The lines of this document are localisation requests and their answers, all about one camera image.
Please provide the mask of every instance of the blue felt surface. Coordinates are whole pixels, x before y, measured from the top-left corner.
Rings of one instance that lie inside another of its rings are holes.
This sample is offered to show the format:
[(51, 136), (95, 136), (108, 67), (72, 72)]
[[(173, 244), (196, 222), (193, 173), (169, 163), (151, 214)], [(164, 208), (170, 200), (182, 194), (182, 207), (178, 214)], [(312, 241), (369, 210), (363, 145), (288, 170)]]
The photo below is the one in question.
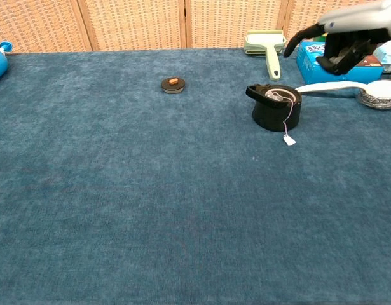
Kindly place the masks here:
[(9, 60), (0, 304), (391, 302), (391, 111), (306, 95), (288, 147), (241, 49)]

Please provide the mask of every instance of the blue box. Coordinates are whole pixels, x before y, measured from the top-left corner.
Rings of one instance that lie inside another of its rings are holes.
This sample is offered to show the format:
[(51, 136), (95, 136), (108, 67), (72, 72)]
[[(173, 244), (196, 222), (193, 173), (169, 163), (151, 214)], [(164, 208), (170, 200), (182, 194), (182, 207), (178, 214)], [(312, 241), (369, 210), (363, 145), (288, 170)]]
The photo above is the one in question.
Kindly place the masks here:
[(383, 66), (374, 55), (366, 56), (347, 74), (336, 76), (328, 73), (316, 60), (317, 56), (324, 55), (324, 50), (325, 42), (321, 41), (302, 41), (299, 44), (297, 65), (307, 85), (326, 81), (357, 81), (368, 84), (380, 79), (383, 73)]

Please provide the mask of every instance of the white tag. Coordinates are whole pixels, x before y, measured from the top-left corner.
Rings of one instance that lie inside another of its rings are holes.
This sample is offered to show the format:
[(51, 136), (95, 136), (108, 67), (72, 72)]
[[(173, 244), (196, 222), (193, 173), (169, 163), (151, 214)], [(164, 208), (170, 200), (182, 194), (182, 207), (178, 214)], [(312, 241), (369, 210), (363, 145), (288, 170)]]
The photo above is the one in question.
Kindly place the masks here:
[(285, 143), (287, 143), (288, 146), (294, 145), (296, 143), (296, 141), (294, 141), (294, 139), (289, 135), (283, 135), (283, 140)]

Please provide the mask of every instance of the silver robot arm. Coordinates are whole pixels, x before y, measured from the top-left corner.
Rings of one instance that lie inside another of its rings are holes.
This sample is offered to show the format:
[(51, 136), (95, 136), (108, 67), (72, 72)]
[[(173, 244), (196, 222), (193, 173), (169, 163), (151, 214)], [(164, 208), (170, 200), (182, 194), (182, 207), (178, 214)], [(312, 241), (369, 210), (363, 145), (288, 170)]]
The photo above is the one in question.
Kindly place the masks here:
[(346, 74), (378, 44), (391, 40), (391, 0), (359, 4), (329, 11), (311, 27), (299, 31), (284, 50), (288, 57), (303, 40), (327, 33), (319, 65), (334, 75)]

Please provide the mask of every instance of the woven screen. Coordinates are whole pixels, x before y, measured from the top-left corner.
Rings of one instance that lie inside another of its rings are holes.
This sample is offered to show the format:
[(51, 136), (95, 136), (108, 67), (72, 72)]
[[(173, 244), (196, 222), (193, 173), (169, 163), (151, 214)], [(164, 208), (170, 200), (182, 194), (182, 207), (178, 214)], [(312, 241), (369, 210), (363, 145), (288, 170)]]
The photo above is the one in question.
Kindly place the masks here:
[(186, 0), (189, 45), (193, 48), (242, 47), (247, 31), (277, 28), (281, 2)]
[(317, 23), (324, 13), (343, 6), (374, 2), (374, 0), (289, 0), (290, 13), (286, 21), (285, 36), (289, 40), (298, 31)]
[(180, 28), (185, 29), (183, 1), (79, 0), (79, 3), (94, 49), (146, 50), (185, 46), (185, 30)]
[(78, 4), (72, 1), (0, 0), (0, 41), (13, 43), (14, 53), (89, 50)]

